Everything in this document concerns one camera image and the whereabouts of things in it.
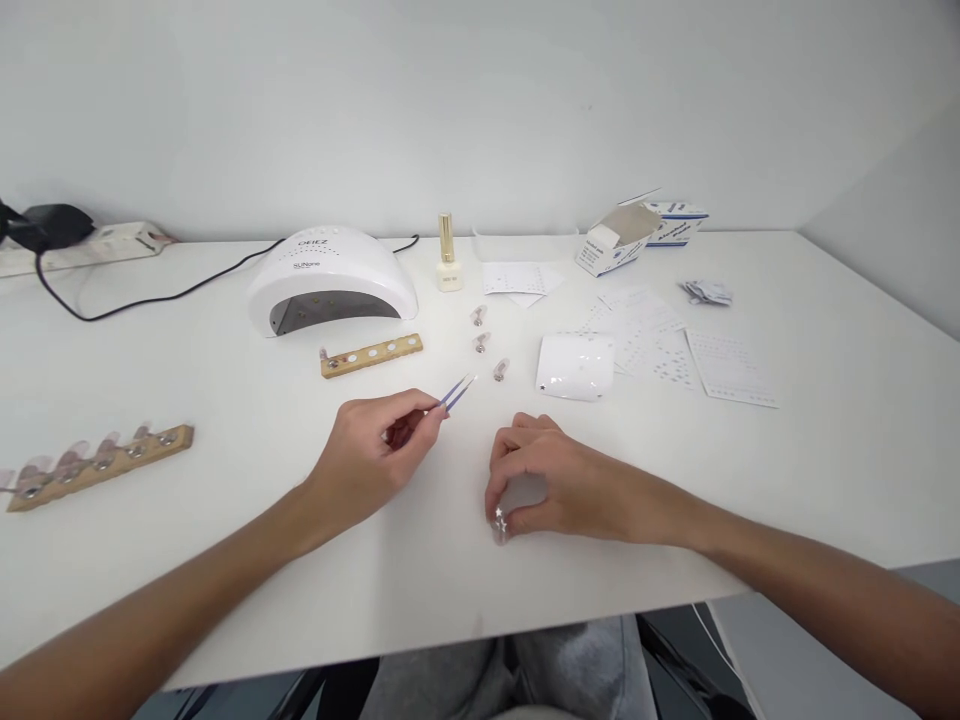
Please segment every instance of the small white case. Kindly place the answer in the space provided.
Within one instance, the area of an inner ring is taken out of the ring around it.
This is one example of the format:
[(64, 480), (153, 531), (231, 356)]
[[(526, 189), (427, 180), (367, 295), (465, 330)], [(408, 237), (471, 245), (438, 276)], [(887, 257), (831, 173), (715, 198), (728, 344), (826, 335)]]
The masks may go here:
[(544, 395), (597, 402), (613, 386), (617, 341), (612, 335), (544, 335), (537, 390)]

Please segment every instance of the cardboard box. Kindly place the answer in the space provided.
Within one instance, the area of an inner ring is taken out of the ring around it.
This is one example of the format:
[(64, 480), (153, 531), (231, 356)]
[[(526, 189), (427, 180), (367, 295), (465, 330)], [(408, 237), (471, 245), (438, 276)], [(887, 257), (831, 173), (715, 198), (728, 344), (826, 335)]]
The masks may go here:
[(577, 265), (594, 277), (637, 259), (644, 241), (660, 226), (660, 216), (641, 202), (620, 203), (583, 236)]
[(660, 227), (647, 240), (647, 247), (683, 247), (710, 217), (706, 210), (689, 203), (647, 202), (644, 205), (661, 217)]

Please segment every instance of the white nail lamp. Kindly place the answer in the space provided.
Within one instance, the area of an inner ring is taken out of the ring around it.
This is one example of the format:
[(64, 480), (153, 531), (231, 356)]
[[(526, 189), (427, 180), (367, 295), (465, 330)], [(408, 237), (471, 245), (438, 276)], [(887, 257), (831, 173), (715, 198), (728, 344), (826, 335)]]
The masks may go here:
[(350, 317), (417, 316), (417, 294), (393, 253), (346, 227), (291, 235), (263, 261), (247, 294), (264, 337)]

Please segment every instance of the white table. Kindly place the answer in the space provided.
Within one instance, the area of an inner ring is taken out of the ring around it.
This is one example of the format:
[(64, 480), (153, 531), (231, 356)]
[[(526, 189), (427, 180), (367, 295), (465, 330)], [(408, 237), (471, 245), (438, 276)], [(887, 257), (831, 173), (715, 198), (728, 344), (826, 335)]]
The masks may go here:
[[(182, 289), (265, 244), (173, 246), (159, 258), (56, 273), (87, 313)], [(567, 248), (572, 256), (572, 246)], [(480, 379), (410, 486), (294, 563), (231, 615), (174, 675), (194, 685), (642, 611), (743, 591), (679, 549), (554, 535), (497, 547), (483, 517), (494, 431), (517, 410), (738, 513), (887, 567), (960, 557), (960, 344), (791, 232), (701, 234), (595, 280), (567, 278), (529, 310), (466, 287), (436, 290), (436, 239), (399, 257), (420, 315), (257, 336), (245, 290), (256, 264), (172, 303), (84, 324), (33, 277), (0, 281), (0, 466), (75, 440), (125, 437), (146, 418), (196, 424), (191, 450), (25, 514), (0, 514), (0, 665), (200, 552), (312, 467), (343, 401), (416, 384), (439, 396)], [(691, 306), (679, 278), (723, 280), (731, 309)], [(617, 377), (595, 404), (541, 396), (540, 337), (576, 328), (597, 289), (653, 286), (691, 327), (757, 351), (782, 404), (770, 410)], [(469, 320), (489, 306), (485, 355)], [(318, 350), (419, 332), (425, 351), (320, 376)], [(491, 378), (509, 357), (504, 383)], [(620, 417), (620, 424), (613, 418)]]

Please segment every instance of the tweezers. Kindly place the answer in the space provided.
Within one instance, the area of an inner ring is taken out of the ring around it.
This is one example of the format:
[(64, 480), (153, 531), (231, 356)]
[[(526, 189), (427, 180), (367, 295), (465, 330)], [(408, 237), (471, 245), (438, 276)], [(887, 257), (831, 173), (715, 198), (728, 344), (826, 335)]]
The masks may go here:
[(467, 373), (466, 375), (464, 375), (463, 379), (460, 382), (458, 382), (456, 385), (450, 388), (450, 392), (444, 395), (443, 400), (440, 401), (441, 405), (446, 403), (447, 400), (450, 400), (450, 396), (453, 395), (455, 392), (457, 392), (457, 388), (463, 385), (465, 381), (467, 382), (467, 384), (463, 386), (463, 390), (461, 390), (453, 400), (450, 400), (450, 403), (447, 405), (447, 412), (450, 412), (451, 410), (453, 410), (453, 406), (457, 404), (457, 400), (463, 397), (463, 394), (467, 391), (467, 388), (470, 387), (470, 384), (477, 379), (477, 376), (474, 375), (472, 378), (470, 378), (469, 381), (467, 381), (467, 378), (470, 378), (470, 373)]

